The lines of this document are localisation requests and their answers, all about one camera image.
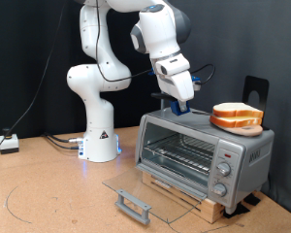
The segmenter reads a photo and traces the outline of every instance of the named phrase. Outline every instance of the toaster oven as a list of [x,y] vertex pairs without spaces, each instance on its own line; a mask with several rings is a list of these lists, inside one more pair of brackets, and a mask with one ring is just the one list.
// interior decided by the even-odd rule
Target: toaster oven
[[175,116],[168,108],[143,116],[135,160],[140,170],[220,203],[231,214],[267,181],[274,135],[272,130],[256,137],[234,135],[208,116]]
[[[206,198],[232,214],[267,180],[273,140],[272,130],[238,136],[211,124],[208,116],[156,111],[141,119],[136,167],[104,184],[117,192],[115,204],[143,224],[149,223],[148,213],[171,223],[191,210],[201,211]],[[169,198],[173,188],[184,194],[186,207]]]

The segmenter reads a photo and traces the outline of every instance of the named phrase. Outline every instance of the oven control panel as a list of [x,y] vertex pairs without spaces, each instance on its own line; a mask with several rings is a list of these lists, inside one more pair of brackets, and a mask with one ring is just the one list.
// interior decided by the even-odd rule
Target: oven control panel
[[232,204],[239,158],[240,156],[235,152],[219,149],[213,159],[209,182],[209,196],[225,206]]

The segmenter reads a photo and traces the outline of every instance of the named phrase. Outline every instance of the blue gripper part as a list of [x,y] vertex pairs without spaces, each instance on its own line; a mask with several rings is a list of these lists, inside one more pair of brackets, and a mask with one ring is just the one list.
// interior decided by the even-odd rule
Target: blue gripper part
[[196,81],[200,81],[200,80],[201,80],[201,78],[192,76],[192,82],[196,82]]
[[155,75],[155,72],[153,71],[153,68],[152,68],[152,71],[151,72],[148,72],[147,74],[150,75],[150,76]]
[[172,112],[173,112],[175,115],[177,115],[177,116],[181,116],[181,115],[183,115],[183,114],[187,114],[187,113],[191,112],[191,110],[190,110],[190,105],[188,104],[188,101],[186,101],[186,108],[187,108],[187,111],[185,111],[185,112],[182,112],[182,111],[180,110],[180,106],[179,106],[179,104],[178,104],[178,100],[177,100],[177,101],[170,101],[169,103],[171,104]]

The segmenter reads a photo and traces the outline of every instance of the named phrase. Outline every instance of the oven rack rail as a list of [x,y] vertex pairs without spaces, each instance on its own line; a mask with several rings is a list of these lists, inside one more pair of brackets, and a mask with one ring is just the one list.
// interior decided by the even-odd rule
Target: oven rack rail
[[176,134],[146,145],[144,149],[209,175],[215,146],[186,135]]

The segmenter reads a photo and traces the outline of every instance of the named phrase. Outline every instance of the oven foot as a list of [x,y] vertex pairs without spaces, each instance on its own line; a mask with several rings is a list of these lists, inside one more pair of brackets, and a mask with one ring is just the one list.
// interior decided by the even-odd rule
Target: oven foot
[[231,208],[225,207],[225,212],[226,212],[226,214],[231,215],[235,211],[236,208],[237,208],[237,205],[235,205],[234,207],[231,207]]

